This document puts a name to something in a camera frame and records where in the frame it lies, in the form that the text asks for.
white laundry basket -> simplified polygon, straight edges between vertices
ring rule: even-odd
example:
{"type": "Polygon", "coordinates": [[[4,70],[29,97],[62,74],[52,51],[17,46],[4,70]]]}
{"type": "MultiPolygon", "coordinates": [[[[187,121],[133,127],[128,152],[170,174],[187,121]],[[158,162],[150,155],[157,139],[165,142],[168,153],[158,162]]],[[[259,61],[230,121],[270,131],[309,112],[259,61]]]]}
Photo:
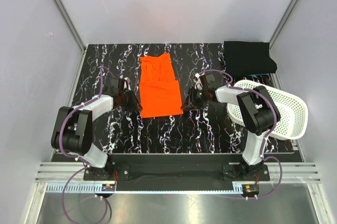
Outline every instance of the white laundry basket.
{"type": "MultiPolygon", "coordinates": [[[[281,114],[281,120],[271,133],[271,137],[278,140],[294,140],[304,135],[308,124],[308,107],[302,99],[285,91],[250,80],[241,80],[235,83],[234,86],[249,89],[253,89],[256,86],[266,87],[281,114]]],[[[244,126],[238,106],[228,104],[227,111],[233,122],[244,126]]]]}

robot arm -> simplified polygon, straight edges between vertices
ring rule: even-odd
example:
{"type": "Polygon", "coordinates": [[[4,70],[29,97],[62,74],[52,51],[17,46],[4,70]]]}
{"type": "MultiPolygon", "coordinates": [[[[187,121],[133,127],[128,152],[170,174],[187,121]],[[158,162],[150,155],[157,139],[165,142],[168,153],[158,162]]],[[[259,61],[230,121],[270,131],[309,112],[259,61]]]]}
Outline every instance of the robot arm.
{"type": "MultiPolygon", "coordinates": [[[[93,144],[93,121],[104,113],[122,107],[125,111],[140,111],[142,106],[130,89],[130,80],[113,78],[110,85],[103,88],[103,94],[93,97],[93,102],[78,109],[68,120],[63,132],[62,145],[66,152],[76,154],[92,167],[110,170],[109,155],[93,144]]],[[[67,115],[76,107],[61,107],[52,136],[52,147],[60,149],[59,135],[67,115]]]]}
{"type": "MultiPolygon", "coordinates": [[[[264,96],[272,105],[276,113],[276,121],[281,115],[275,103],[264,86],[254,89],[264,96]]],[[[229,103],[239,106],[241,115],[248,130],[246,147],[240,171],[243,175],[257,171],[263,164],[263,152],[266,141],[265,133],[273,127],[274,116],[264,99],[250,91],[240,88],[221,86],[213,74],[197,75],[195,87],[189,89],[189,95],[182,106],[184,111],[198,110],[206,107],[208,102],[229,103]]]]}

marble pattern surface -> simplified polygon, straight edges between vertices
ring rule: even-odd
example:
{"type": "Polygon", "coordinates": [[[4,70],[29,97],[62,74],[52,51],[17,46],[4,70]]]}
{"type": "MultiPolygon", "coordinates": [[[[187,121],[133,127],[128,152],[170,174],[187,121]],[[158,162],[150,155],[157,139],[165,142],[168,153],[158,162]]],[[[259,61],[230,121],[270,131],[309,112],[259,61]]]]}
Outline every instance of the marble pattern surface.
{"type": "MultiPolygon", "coordinates": [[[[89,45],[73,105],[98,94],[101,65],[108,67],[116,77],[128,77],[140,100],[140,57],[160,56],[164,52],[171,55],[182,101],[193,85],[194,74],[205,69],[225,69],[223,44],[89,45]]],[[[248,79],[273,86],[269,75],[248,79]]],[[[217,103],[184,115],[147,119],[142,119],[139,112],[125,113],[115,109],[94,122],[95,144],[107,153],[239,153],[245,146],[246,137],[246,129],[234,124],[227,115],[226,106],[217,103]]],[[[289,140],[271,138],[266,151],[293,152],[293,149],[289,140]]]]}

